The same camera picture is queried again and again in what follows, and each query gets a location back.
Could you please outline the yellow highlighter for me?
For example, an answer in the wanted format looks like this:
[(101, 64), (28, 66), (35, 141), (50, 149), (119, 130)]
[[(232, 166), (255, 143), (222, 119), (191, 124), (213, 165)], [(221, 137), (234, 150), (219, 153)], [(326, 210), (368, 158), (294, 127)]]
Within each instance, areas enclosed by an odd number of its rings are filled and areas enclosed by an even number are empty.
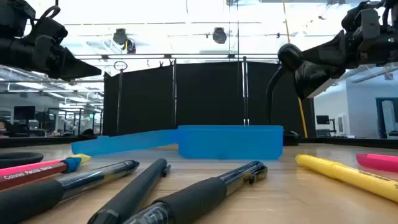
[(359, 187), (398, 203), (398, 181), (396, 180), (306, 154), (296, 155), (295, 161), (298, 165), (329, 178)]

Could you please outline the black partition screen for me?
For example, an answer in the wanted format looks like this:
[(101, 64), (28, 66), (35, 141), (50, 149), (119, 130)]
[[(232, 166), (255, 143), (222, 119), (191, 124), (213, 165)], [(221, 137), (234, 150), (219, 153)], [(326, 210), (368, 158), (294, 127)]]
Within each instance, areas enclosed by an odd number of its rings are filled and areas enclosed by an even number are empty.
[[(181, 125), (266, 125), (266, 88), (274, 63), (248, 62), (248, 100), (241, 62), (178, 64), (123, 74), (119, 134)], [(116, 133), (119, 75), (104, 81), (103, 134)]]

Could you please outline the matte black pen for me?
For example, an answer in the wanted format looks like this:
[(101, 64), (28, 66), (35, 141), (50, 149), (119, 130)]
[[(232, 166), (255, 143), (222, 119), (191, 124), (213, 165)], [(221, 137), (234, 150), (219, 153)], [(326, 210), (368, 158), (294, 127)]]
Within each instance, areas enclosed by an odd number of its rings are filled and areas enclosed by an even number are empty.
[(139, 211), (157, 181), (169, 173), (170, 167), (166, 159), (157, 159), (93, 214), (87, 224), (125, 222)]

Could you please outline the blue translucent plastic supply box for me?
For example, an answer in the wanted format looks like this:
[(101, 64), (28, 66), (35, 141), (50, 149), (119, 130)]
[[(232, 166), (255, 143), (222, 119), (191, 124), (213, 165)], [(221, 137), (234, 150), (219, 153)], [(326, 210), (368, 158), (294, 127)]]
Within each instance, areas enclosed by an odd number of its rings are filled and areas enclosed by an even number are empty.
[(71, 143), (72, 152), (97, 156), (152, 147), (178, 145), (188, 159), (278, 159), (283, 153), (282, 126), (195, 126), (120, 136), (99, 136)]

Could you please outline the pink pencil with yellow tip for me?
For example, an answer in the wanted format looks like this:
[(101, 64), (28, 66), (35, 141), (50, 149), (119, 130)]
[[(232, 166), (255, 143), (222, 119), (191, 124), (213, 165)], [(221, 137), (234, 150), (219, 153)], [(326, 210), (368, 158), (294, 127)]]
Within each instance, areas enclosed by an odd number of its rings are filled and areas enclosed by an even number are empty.
[(16, 167), (10, 167), (10, 168), (4, 168), (0, 169), (0, 175), (11, 175), (11, 174), (16, 174), (16, 173), (21, 173), (24, 171), (28, 170), (34, 170), (34, 169), (39, 169), (41, 167), (48, 167), (52, 166), (54, 164), (58, 164), (60, 162), (67, 161), (68, 159), (73, 159), (74, 162), (77, 162), (77, 165), (75, 167), (78, 167), (79, 165), (82, 165), (89, 161), (91, 159), (90, 156), (87, 156), (85, 154), (74, 154), (70, 155), (65, 159), (56, 159), (52, 161), (45, 161), (45, 162), (37, 162), (33, 164), (27, 164), (23, 166), (16, 166)]

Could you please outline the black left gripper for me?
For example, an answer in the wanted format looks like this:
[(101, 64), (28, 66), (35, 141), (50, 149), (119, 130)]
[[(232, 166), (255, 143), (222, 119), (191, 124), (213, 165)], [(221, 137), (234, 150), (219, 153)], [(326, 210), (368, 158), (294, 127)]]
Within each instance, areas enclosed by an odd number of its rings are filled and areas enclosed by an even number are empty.
[(53, 79), (74, 80), (101, 74), (101, 69), (75, 58), (67, 48), (47, 35), (36, 38), (32, 63), (36, 70)]

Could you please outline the pink highlighter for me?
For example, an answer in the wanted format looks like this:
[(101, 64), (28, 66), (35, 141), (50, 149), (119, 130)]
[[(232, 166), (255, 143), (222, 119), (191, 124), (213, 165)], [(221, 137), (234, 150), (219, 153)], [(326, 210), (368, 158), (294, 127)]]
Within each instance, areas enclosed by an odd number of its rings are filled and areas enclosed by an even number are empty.
[(356, 160), (364, 167), (398, 173), (398, 156), (359, 153), (356, 155)]

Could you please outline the clear pen with black grip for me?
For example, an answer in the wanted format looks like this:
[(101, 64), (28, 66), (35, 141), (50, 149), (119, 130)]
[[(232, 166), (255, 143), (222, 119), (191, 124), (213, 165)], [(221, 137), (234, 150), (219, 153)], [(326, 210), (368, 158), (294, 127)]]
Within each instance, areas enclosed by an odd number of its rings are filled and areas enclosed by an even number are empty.
[(267, 171), (262, 162), (252, 161), (158, 198), (123, 224), (192, 224), (244, 184), (265, 179)]
[(77, 174), (26, 184), (0, 192), (0, 224), (18, 224), (58, 203), (99, 185), (133, 173), (139, 167), (126, 160)]

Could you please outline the brown colored pencil blue end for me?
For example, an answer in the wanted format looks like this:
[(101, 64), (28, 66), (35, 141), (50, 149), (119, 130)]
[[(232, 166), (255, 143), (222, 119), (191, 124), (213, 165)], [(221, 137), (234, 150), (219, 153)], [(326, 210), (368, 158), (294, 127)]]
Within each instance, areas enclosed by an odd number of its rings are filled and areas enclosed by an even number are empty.
[(9, 189), (58, 173), (66, 174), (74, 172), (85, 162), (86, 159), (80, 157), (69, 157), (56, 164), (27, 169), (13, 174), (0, 175), (0, 190)]

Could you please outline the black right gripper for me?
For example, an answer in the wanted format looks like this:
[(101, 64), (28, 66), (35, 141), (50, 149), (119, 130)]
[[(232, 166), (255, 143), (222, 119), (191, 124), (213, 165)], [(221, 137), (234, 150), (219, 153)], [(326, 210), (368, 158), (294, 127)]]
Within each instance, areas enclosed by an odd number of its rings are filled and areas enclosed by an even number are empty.
[[(347, 11), (341, 26), (358, 54), (358, 65), (398, 63), (398, 0), (365, 0)], [(302, 59), (315, 64), (345, 61), (345, 32), (329, 42), (302, 52)]]

